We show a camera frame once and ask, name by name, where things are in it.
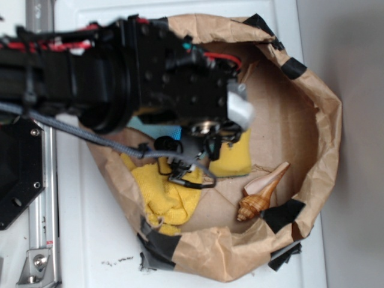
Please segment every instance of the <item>brown paper bag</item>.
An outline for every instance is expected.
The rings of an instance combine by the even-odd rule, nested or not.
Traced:
[[[145,220],[143,199],[119,154],[89,145],[113,195],[142,243],[144,264],[232,281],[270,261],[271,253],[307,237],[334,186],[341,135],[341,103],[310,70],[287,55],[255,15],[227,19],[202,14],[168,18],[178,36],[242,59],[239,80],[256,109],[251,127],[252,172],[220,179],[203,190],[191,220],[178,236],[158,233]],[[127,145],[147,141],[126,129]],[[262,217],[236,221],[242,189],[280,163],[291,168]]]

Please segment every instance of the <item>conch shell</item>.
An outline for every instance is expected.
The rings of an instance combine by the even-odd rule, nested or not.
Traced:
[[[256,178],[244,187],[245,197],[239,202],[238,221],[252,219],[269,208],[272,193],[289,166],[288,162],[284,162],[272,173]]]

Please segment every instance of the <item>microfiber cloth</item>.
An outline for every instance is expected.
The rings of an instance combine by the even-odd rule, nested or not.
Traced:
[[[145,212],[153,226],[160,226],[160,232],[174,235],[180,232],[175,225],[187,222],[198,202],[201,190],[186,188],[168,181],[168,176],[158,172],[158,163],[136,167],[128,155],[121,154],[121,159],[131,170],[145,201]],[[159,158],[161,171],[166,173],[168,169],[166,158]],[[187,173],[183,179],[202,183],[203,173],[195,169]]]

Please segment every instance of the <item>gray cable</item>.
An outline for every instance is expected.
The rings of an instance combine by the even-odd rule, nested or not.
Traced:
[[[0,102],[0,110],[12,114],[22,115],[23,114],[23,108],[16,104],[10,104],[10,103],[4,103]],[[195,159],[192,159],[190,157],[186,157],[180,153],[172,152],[172,151],[146,151],[142,152],[137,149],[127,147],[123,144],[120,144],[116,141],[112,141],[109,139],[105,139],[99,135],[92,134],[84,129],[69,125],[67,123],[61,122],[53,117],[44,116],[34,110],[28,111],[28,116],[32,119],[45,124],[47,126],[50,126],[54,129],[63,131],[65,133],[74,135],[80,139],[83,139],[85,141],[89,141],[92,143],[99,144],[101,146],[111,147],[112,149],[125,153],[129,156],[133,156],[136,158],[160,158],[160,157],[172,157],[177,160],[181,160],[185,163],[188,163],[190,165],[196,165],[200,169],[203,170],[204,173],[206,173],[209,177],[213,179],[213,185],[216,183],[216,176],[207,169],[203,164],[198,162]]]

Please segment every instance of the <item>black tape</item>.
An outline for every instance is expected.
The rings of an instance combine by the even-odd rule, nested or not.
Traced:
[[[304,203],[290,199],[279,207],[273,207],[262,211],[260,216],[265,220],[272,231],[277,233],[285,225],[293,223],[304,207]]]
[[[275,36],[275,34],[270,29],[270,27],[266,24],[264,19],[258,14],[251,16],[250,18],[248,18],[243,23],[250,25],[252,27],[259,28],[259,29],[263,30],[264,32],[268,33],[270,36]],[[277,37],[275,38],[275,40],[271,44],[275,49],[278,49],[278,50],[284,50],[285,49],[284,45],[282,44],[282,42],[280,42],[278,40]]]
[[[148,241],[145,241],[139,234],[137,235],[143,249],[145,260],[144,268],[155,268],[163,270],[173,270],[175,263],[172,262],[173,254],[180,241],[181,236],[167,236],[152,229],[142,217],[141,231]]]
[[[306,72],[307,66],[292,57],[281,66],[281,70],[290,80],[295,80]]]
[[[302,248],[302,246],[301,246],[300,243],[294,245],[291,249],[289,249],[288,251],[286,251],[282,255],[278,256],[274,260],[270,261],[268,263],[268,266],[270,268],[272,268],[274,271],[278,271],[284,263],[288,263],[288,261],[289,261],[289,259],[290,259],[290,257],[292,255],[300,254],[301,253],[301,248]]]
[[[175,268],[176,264],[157,254],[157,252],[153,250],[153,245],[146,242],[139,234],[137,234],[137,237],[142,248],[142,253],[140,254],[142,258],[140,269],[173,270]]]

